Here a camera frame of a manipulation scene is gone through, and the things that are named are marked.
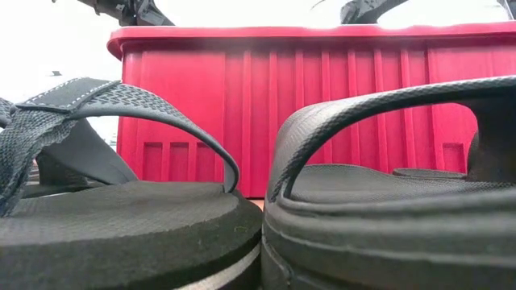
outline flip-flop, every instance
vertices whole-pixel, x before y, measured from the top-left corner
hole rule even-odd
[[[287,119],[264,205],[264,289],[513,288],[514,92],[513,76],[457,81],[319,103]],[[442,102],[468,106],[478,120],[466,178],[305,166],[355,122]]]
[[[223,184],[128,181],[21,199],[41,152],[78,176],[113,179],[101,144],[73,135],[84,118],[105,115],[146,118],[199,138],[222,157]],[[81,78],[16,105],[10,116],[0,133],[0,289],[259,286],[260,209],[235,189],[231,156],[166,101]],[[72,155],[74,140],[84,144]],[[58,144],[64,152],[53,151]]]

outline sky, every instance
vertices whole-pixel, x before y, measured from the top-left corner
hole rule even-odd
[[[155,0],[182,27],[338,25],[339,8],[349,0]],[[443,12],[446,2],[447,13]],[[504,19],[496,0],[409,0],[385,17],[384,25],[451,25]],[[73,77],[116,80],[121,64],[107,50],[118,21],[98,16],[77,0],[4,0],[0,17],[0,97],[21,102]],[[49,77],[52,71],[62,77]],[[89,118],[104,139],[117,118]]]

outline red plastic crate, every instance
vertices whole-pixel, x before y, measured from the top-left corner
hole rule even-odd
[[[346,26],[126,27],[110,52],[123,81],[148,89],[211,133],[235,157],[247,197],[262,197],[276,133],[295,110],[366,93],[516,73],[516,23],[383,30]],[[311,163],[383,172],[465,172],[476,121],[459,105],[399,110],[336,135]],[[121,118],[118,151],[144,180],[218,180],[223,163],[192,136]]]

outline white stitching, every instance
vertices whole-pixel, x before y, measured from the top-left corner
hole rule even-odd
[[[45,95],[49,94],[50,92],[52,92],[52,91],[54,91],[54,90],[56,90],[56,89],[60,89],[60,88],[64,87],[65,85],[71,84],[71,83],[73,83],[74,81],[78,81],[78,80],[81,80],[81,79],[84,79],[84,77],[81,77],[81,78],[75,78],[75,79],[72,79],[72,80],[70,80],[70,81],[66,81],[65,83],[63,83],[63,84],[61,84],[61,85],[58,85],[57,87],[55,87],[55,88],[53,88],[53,89],[50,89],[50,90],[48,90],[48,91],[46,91],[46,92],[44,92],[44,93],[42,93],[42,94],[40,94],[40,95],[37,95],[37,96],[33,97],[32,99],[30,99],[30,100],[26,101],[25,103],[26,103],[26,104],[30,104],[30,105],[36,105],[36,106],[51,106],[51,107],[56,107],[56,108],[57,108],[57,107],[59,107],[59,108],[68,108],[68,107],[70,107],[71,105],[75,104],[76,102],[79,102],[82,98],[86,97],[87,95],[89,95],[89,94],[90,94],[90,93],[92,93],[93,91],[98,90],[98,89],[101,89],[101,88],[104,88],[104,87],[106,87],[106,86],[108,86],[108,85],[112,85],[112,84],[114,84],[114,83],[118,82],[118,81],[110,81],[110,82],[105,83],[104,85],[99,85],[98,87],[94,87],[94,88],[92,88],[91,90],[89,90],[88,92],[83,93],[80,97],[76,98],[75,100],[73,100],[71,103],[69,103],[69,104],[68,104],[68,105],[66,105],[66,106],[65,106],[65,105],[58,105],[58,106],[57,106],[57,105],[52,105],[52,104],[47,104],[47,103],[34,103],[34,101],[35,101],[35,100],[37,100],[37,99],[39,99],[39,98],[41,98],[41,97],[43,97],[43,96],[45,96]]]
[[[85,97],[85,96],[89,95],[91,92],[93,92],[93,91],[95,91],[95,90],[98,90],[98,89],[101,89],[101,88],[103,88],[103,87],[106,87],[106,86],[108,86],[108,85],[111,85],[111,84],[113,84],[113,83],[115,83],[115,82],[118,82],[118,81],[110,81],[110,82],[107,82],[107,83],[105,83],[104,85],[99,85],[98,87],[96,87],[96,88],[93,88],[93,89],[89,90],[89,91],[88,91],[88,93],[83,93],[80,97],[78,97],[78,98],[76,98],[75,100],[73,100],[73,101],[72,101],[71,103],[69,103],[66,107],[68,108],[68,107],[70,107],[71,105],[75,104],[76,102],[79,102],[83,97]]]
[[[72,80],[70,80],[70,81],[66,81],[66,82],[64,82],[64,83],[62,83],[62,84],[60,84],[60,85],[58,85],[58,86],[57,86],[57,87],[55,87],[55,88],[52,88],[52,89],[50,89],[50,90],[48,90],[48,91],[46,91],[46,92],[44,92],[44,93],[41,93],[41,94],[39,94],[39,95],[37,95],[37,96],[35,96],[35,97],[33,97],[33,98],[29,99],[28,101],[25,101],[25,103],[26,103],[26,104],[35,104],[35,103],[34,103],[34,101],[35,101],[35,100],[37,100],[37,99],[39,99],[39,98],[42,98],[42,97],[44,97],[44,96],[48,95],[50,92],[53,92],[53,91],[55,91],[56,89],[60,89],[60,88],[64,87],[65,85],[71,84],[71,83],[73,83],[74,81],[79,81],[80,79],[82,79],[82,78],[74,78],[74,79],[72,79]]]

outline gray webbing strap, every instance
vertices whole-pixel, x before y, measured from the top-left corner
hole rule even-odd
[[[16,111],[13,104],[0,98],[0,127],[5,128],[10,123],[11,111]],[[86,177],[104,184],[138,180],[85,119],[79,120],[67,139],[44,148],[35,159],[39,169],[38,179],[44,185],[84,186],[88,184]],[[99,160],[105,161],[101,167],[97,165]],[[76,164],[80,164],[81,173],[77,173]]]
[[[236,162],[213,137],[165,100],[143,89],[121,85],[117,81],[80,78],[17,107],[11,123],[0,134],[1,216],[9,214],[19,201],[32,160],[44,147],[67,139],[77,122],[87,117],[146,118],[180,128],[199,138],[223,158],[225,192],[233,191],[238,182]]]

